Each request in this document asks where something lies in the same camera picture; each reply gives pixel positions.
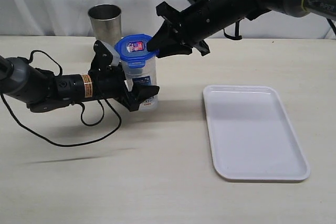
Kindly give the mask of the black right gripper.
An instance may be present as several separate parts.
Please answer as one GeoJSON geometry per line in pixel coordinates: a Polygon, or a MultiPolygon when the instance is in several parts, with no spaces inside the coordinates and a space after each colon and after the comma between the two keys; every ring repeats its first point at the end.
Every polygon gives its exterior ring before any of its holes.
{"type": "Polygon", "coordinates": [[[202,8],[209,2],[200,1],[188,8],[178,11],[167,2],[156,7],[156,14],[164,19],[157,33],[147,42],[148,51],[159,51],[157,58],[175,55],[190,55],[196,48],[202,56],[210,53],[204,39],[195,36],[193,28],[205,22],[202,8]]]}

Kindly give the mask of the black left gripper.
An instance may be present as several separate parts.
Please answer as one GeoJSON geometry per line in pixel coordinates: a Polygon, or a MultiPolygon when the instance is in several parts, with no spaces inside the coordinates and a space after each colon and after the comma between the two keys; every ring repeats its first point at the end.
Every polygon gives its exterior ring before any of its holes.
{"type": "Polygon", "coordinates": [[[110,55],[96,52],[88,74],[92,80],[93,98],[114,99],[130,112],[139,109],[139,103],[158,94],[160,87],[134,84],[131,92],[125,85],[125,76],[121,65],[109,67],[110,55]]]}

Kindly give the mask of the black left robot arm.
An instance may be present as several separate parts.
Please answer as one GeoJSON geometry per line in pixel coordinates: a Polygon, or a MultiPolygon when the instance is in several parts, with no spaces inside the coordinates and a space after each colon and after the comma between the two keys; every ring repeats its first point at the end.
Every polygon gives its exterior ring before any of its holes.
{"type": "Polygon", "coordinates": [[[111,63],[111,54],[96,53],[87,74],[55,75],[23,57],[1,57],[1,93],[24,102],[33,113],[103,99],[114,99],[133,112],[158,94],[160,88],[152,85],[134,84],[129,90],[122,66],[111,63]]]}

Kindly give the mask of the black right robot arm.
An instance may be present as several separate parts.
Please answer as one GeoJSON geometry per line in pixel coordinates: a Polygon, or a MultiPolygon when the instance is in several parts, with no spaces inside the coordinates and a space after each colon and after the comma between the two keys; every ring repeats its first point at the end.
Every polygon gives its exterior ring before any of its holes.
{"type": "Polygon", "coordinates": [[[167,2],[156,7],[164,22],[147,42],[148,51],[158,58],[189,55],[196,48],[202,56],[210,52],[205,39],[245,18],[254,20],[270,11],[291,17],[310,13],[335,20],[335,0],[187,0],[188,8],[178,11],[167,2]]]}

